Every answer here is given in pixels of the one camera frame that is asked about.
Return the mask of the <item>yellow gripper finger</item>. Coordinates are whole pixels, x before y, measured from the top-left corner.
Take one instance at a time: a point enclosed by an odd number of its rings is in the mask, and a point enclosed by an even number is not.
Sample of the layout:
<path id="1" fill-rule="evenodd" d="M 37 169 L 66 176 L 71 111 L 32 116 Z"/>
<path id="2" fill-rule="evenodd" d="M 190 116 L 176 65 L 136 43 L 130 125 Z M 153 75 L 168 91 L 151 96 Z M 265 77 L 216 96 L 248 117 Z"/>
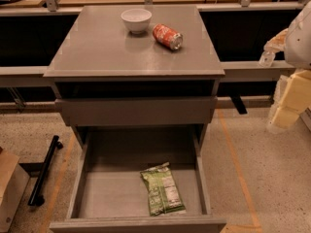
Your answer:
<path id="1" fill-rule="evenodd" d="M 298 70 L 289 77 L 282 76 L 277 83 L 271 125 L 289 129 L 311 105 L 311 71 Z"/>
<path id="2" fill-rule="evenodd" d="M 285 49 L 286 36 L 288 29 L 284 29 L 279 32 L 277 35 L 272 37 L 269 41 L 266 42 L 263 49 L 268 52 L 280 52 Z"/>

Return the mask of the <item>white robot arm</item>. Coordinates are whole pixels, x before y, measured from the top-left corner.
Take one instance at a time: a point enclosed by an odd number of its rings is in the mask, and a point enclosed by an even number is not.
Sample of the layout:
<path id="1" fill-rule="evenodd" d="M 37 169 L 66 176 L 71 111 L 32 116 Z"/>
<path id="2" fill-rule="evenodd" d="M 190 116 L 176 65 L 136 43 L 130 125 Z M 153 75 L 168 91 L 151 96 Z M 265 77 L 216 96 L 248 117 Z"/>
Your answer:
<path id="1" fill-rule="evenodd" d="M 294 66 L 295 72 L 278 82 L 279 92 L 275 93 L 267 125 L 274 133 L 293 126 L 311 105 L 311 2 L 288 28 L 266 42 L 259 65 L 270 67 L 280 51 L 284 53 L 285 61 Z"/>

